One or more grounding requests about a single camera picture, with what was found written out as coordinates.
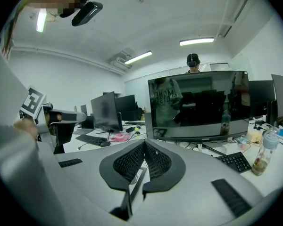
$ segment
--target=fluorescent light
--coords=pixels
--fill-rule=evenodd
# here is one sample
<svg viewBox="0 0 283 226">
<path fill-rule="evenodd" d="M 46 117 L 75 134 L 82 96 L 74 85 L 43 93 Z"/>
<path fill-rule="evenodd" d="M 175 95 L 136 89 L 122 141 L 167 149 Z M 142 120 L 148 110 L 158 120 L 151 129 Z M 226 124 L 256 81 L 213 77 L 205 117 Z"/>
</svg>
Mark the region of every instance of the fluorescent light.
<svg viewBox="0 0 283 226">
<path fill-rule="evenodd" d="M 129 65 L 129 64 L 131 64 L 131 63 L 133 63 L 133 62 L 135 62 L 135 61 L 137 61 L 137 60 L 139 60 L 139 59 L 148 57 L 148 56 L 150 56 L 150 55 L 152 55 L 152 52 L 151 52 L 151 51 L 149 51 L 149 52 L 147 52 L 147 53 L 145 53 L 145 54 L 143 54 L 143 55 L 140 55 L 140 56 L 138 56 L 138 57 L 135 57 L 135 58 L 133 58 L 133 59 L 130 59 L 130 60 L 128 60 L 127 62 L 125 62 L 125 64 L 126 64 L 126 65 Z"/>
<path fill-rule="evenodd" d="M 38 21 L 37 21 L 37 31 L 38 32 L 43 32 L 46 15 L 47 15 L 46 9 L 41 8 L 39 11 L 39 16 L 38 16 Z"/>
<path fill-rule="evenodd" d="M 183 40 L 180 41 L 180 46 L 195 44 L 195 43 L 212 43 L 214 38 L 203 38 L 203 39 L 193 39 L 193 40 Z"/>
</svg>

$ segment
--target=ceiling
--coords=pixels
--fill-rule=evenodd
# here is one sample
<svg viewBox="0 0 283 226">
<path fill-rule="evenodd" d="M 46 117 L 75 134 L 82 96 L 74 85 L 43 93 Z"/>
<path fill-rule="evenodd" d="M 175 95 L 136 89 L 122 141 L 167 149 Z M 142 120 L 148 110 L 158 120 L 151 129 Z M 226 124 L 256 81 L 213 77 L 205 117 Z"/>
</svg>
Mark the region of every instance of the ceiling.
<svg viewBox="0 0 283 226">
<path fill-rule="evenodd" d="M 140 55 L 165 40 L 225 35 L 245 0 L 90 0 L 103 10 L 89 23 L 73 27 L 68 18 L 46 22 L 36 31 L 38 10 L 26 7 L 20 14 L 15 46 L 62 51 L 110 63 L 116 57 Z"/>
</svg>

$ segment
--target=sleeve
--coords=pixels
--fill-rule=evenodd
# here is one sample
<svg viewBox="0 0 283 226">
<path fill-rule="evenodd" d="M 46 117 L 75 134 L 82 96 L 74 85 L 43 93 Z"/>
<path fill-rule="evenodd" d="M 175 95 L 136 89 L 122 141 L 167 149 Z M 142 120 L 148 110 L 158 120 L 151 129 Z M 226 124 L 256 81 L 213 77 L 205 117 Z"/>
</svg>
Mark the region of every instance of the sleeve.
<svg viewBox="0 0 283 226">
<path fill-rule="evenodd" d="M 175 90 L 175 93 L 178 95 L 178 98 L 182 98 L 182 94 L 181 94 L 181 91 L 180 91 L 180 88 L 179 88 L 179 85 L 177 84 L 177 81 L 173 80 L 174 81 L 174 90 Z"/>
<path fill-rule="evenodd" d="M 236 73 L 235 85 L 242 85 L 242 73 L 243 72 Z"/>
</svg>

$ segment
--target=water bottle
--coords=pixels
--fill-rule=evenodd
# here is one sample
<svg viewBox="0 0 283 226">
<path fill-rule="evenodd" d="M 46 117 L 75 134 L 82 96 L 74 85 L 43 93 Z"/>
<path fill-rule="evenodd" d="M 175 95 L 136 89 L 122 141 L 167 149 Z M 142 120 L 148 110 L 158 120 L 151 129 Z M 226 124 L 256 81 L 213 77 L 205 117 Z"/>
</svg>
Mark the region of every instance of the water bottle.
<svg viewBox="0 0 283 226">
<path fill-rule="evenodd" d="M 229 111 L 224 111 L 221 120 L 220 135 L 225 136 L 230 132 L 231 114 Z"/>
<path fill-rule="evenodd" d="M 260 147 L 253 166 L 251 167 L 252 172 L 256 176 L 262 175 L 270 162 L 270 158 L 272 157 L 279 143 L 279 138 L 276 136 L 277 132 L 278 128 L 273 127 L 263 136 L 263 144 Z"/>
</svg>

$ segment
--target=desk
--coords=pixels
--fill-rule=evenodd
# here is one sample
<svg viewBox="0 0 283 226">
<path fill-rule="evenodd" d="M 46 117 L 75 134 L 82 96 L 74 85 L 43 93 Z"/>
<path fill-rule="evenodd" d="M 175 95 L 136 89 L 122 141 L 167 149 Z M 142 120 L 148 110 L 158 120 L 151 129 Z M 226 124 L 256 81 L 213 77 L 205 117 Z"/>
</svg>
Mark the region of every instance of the desk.
<svg viewBox="0 0 283 226">
<path fill-rule="evenodd" d="M 124 130 L 131 126 L 132 125 L 128 125 L 128 126 L 126 125 L 126 127 L 124 127 Z M 249 125 L 248 131 L 257 131 L 253 128 L 253 126 L 254 126 L 253 124 Z M 146 133 L 145 126 L 142 126 L 139 131 L 141 135 L 134 137 L 132 140 L 146 138 L 146 134 L 143 135 L 143 133 Z M 108 133 L 97 134 L 99 132 L 100 130 L 95 130 L 89 133 L 88 135 L 95 136 L 95 137 L 106 137 L 106 138 L 108 137 Z M 77 136 L 78 135 L 73 134 L 71 141 L 69 143 L 64 144 L 65 153 L 77 152 L 77 148 L 85 144 L 85 142 L 76 140 Z M 111 145 L 116 145 L 120 143 L 122 142 L 112 142 Z M 184 147 L 186 147 L 188 144 L 189 143 L 186 143 L 186 142 L 176 143 L 177 146 L 184 146 Z M 232 153 L 241 151 L 239 147 L 237 146 L 237 143 L 226 143 L 226 142 L 219 141 L 219 143 L 206 142 L 205 144 L 225 154 L 232 154 Z M 188 147 L 187 150 L 188 149 L 191 150 L 194 148 L 194 145 L 193 144 L 191 145 L 192 146 Z M 94 150 L 94 149 L 99 149 L 99 148 L 100 147 L 96 145 L 86 144 L 81 148 L 80 151 L 88 151 L 88 150 Z M 248 160 L 249 164 L 252 165 L 258 152 L 259 152 L 259 147 L 251 144 L 250 148 L 247 149 L 243 153 L 243 155 Z M 213 156 L 220 156 L 216 153 L 208 151 L 207 149 L 203 149 L 203 153 L 213 155 Z M 271 158 L 270 164 L 267 167 L 266 171 L 263 173 L 263 175 L 255 176 L 251 171 L 244 172 L 241 175 L 244 178 L 246 178 L 249 182 L 251 182 L 262 193 L 263 196 L 266 196 L 272 191 L 283 187 L 283 145 L 279 143 L 277 149 L 274 152 L 274 155 Z"/>
</svg>

